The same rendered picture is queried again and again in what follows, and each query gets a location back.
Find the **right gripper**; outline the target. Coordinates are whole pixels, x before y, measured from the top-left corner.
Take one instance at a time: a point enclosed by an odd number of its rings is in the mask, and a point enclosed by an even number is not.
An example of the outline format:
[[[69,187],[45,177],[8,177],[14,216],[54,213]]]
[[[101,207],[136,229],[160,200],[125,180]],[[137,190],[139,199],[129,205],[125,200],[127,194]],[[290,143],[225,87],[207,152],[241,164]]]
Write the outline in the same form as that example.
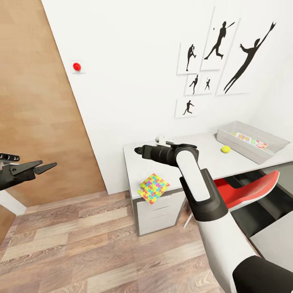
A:
[[[135,148],[134,151],[142,155],[142,158],[153,160],[155,162],[162,163],[160,159],[160,153],[165,146],[151,146],[151,145],[143,145],[142,147]]]

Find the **board game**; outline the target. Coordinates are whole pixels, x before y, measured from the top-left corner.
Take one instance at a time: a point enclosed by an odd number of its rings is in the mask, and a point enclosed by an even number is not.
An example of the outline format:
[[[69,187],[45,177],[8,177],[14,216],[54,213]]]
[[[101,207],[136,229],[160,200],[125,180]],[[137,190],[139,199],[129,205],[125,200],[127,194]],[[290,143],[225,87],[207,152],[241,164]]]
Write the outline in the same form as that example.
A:
[[[236,136],[237,138],[240,138],[240,139],[244,140],[245,142],[248,142],[248,143],[250,143],[260,149],[263,149],[263,150],[265,150],[268,147],[267,144],[265,144],[263,142],[259,142],[253,138],[249,138],[241,133],[234,133],[233,136]]]

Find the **tennis ball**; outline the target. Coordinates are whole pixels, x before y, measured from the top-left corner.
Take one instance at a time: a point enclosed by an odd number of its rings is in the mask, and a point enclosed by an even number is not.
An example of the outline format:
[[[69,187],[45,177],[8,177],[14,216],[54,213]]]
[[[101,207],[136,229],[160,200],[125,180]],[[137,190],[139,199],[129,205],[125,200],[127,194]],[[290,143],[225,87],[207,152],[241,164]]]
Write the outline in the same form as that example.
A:
[[[225,146],[222,147],[221,150],[222,150],[224,153],[228,153],[228,152],[230,152],[230,149],[231,149],[231,148],[230,148],[229,146],[226,146],[226,145],[225,145]]]

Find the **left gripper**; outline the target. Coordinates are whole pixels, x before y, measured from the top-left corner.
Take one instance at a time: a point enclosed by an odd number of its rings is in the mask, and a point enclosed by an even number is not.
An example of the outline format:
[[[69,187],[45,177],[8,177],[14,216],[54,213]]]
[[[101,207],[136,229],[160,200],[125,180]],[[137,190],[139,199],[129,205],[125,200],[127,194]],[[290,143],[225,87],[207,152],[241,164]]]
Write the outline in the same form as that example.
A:
[[[12,186],[35,179],[35,174],[40,175],[55,167],[56,162],[39,166],[43,161],[28,162],[23,164],[8,164],[0,168],[0,191]]]

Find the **jigsaw puzzle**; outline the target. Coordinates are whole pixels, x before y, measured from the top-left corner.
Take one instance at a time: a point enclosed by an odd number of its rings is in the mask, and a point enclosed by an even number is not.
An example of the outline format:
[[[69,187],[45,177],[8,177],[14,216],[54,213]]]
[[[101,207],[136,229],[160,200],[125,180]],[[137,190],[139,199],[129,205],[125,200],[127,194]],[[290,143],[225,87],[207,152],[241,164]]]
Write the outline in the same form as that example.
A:
[[[143,191],[138,190],[138,193],[147,201],[153,205],[159,197],[169,188],[170,184],[164,181],[156,174],[152,174],[140,187],[144,188]]]

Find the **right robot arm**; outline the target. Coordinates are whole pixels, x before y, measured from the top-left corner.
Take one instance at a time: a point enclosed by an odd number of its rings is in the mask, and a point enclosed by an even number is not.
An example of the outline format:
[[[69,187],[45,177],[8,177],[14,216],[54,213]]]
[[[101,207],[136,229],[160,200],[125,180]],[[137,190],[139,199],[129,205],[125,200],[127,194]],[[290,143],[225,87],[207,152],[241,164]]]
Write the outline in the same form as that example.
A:
[[[293,293],[293,272],[259,257],[240,231],[207,168],[198,165],[199,150],[159,134],[155,146],[134,151],[142,158],[176,166],[196,220],[209,266],[226,293]]]

